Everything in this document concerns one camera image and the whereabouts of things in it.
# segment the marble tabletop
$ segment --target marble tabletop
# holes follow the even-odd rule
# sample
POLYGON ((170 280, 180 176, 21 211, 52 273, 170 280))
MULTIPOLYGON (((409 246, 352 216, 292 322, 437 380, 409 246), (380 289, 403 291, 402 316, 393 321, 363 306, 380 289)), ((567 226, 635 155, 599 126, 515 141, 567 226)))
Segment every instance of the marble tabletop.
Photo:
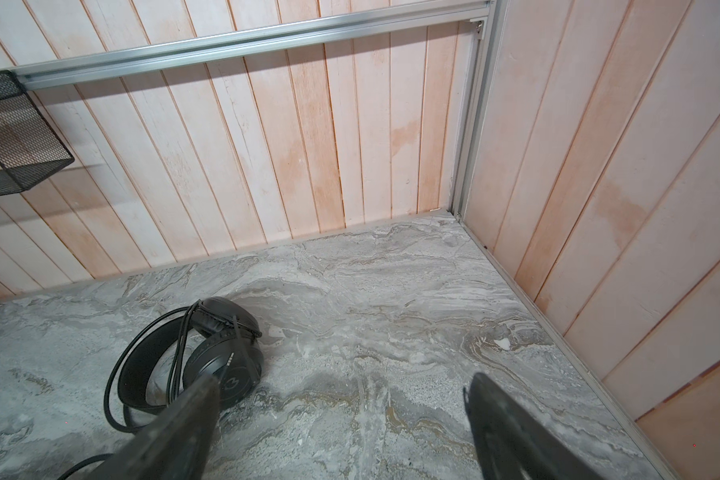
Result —
POLYGON ((606 478, 659 478, 450 214, 0 303, 0 478, 124 445, 101 408, 116 358, 212 295, 256 316, 266 363, 204 478, 481 478, 461 394, 477 371, 606 478))

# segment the headphone ear cup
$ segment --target headphone ear cup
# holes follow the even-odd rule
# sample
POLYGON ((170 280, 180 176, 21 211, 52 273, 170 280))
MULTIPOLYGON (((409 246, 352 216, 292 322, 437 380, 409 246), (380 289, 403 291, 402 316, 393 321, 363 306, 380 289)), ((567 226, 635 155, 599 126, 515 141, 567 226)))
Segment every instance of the headphone ear cup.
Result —
POLYGON ((256 339, 241 335, 242 348, 235 331, 230 328, 221 330, 208 337, 200 344, 186 361, 183 374, 184 389, 189 388, 192 382, 203 374, 213 374, 218 377, 220 370, 230 361, 227 368, 224 384, 221 389, 221 408, 226 409, 242 400, 258 383, 259 379, 251 378, 246 358, 250 359, 253 368, 261 378, 264 355, 259 349, 256 339))

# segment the black mesh basket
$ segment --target black mesh basket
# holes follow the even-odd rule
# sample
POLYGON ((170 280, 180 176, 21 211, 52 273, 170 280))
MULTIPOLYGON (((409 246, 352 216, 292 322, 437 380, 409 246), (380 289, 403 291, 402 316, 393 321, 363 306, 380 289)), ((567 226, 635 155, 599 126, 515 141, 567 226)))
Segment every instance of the black mesh basket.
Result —
POLYGON ((11 72, 0 72, 0 195, 28 190, 74 161, 11 72))

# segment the black headphones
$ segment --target black headphones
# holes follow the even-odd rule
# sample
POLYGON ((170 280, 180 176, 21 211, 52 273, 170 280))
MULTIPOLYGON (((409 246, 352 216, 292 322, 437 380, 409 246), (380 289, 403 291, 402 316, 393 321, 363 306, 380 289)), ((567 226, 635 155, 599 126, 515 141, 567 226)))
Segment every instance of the black headphones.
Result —
POLYGON ((162 315, 126 347, 115 363, 104 390, 104 415, 109 424, 121 432, 135 433, 144 426, 134 424, 130 409, 158 415, 166 405, 151 405, 146 401, 146 387, 163 353, 177 342, 176 353, 166 386, 167 403, 179 395, 179 381, 183 378, 184 389, 202 374, 213 374, 220 381, 221 409, 238 403, 259 384, 264 355, 256 340, 262 335, 259 323, 240 305, 220 296, 198 300, 192 306, 184 306, 162 315), (174 318, 155 329, 139 342, 146 332, 157 323, 177 313, 174 318), (190 355, 180 374, 186 338, 195 329, 206 339, 190 355), (110 411, 110 392, 117 370, 117 396, 123 403, 125 425, 119 424, 110 411))

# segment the wire mesh basket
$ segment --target wire mesh basket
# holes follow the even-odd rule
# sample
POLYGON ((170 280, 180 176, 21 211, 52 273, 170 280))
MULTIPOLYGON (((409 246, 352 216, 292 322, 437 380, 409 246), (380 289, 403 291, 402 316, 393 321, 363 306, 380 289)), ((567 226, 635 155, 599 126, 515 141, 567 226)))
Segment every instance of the wire mesh basket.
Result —
POLYGON ((74 161, 11 72, 0 72, 0 195, 28 190, 74 161))

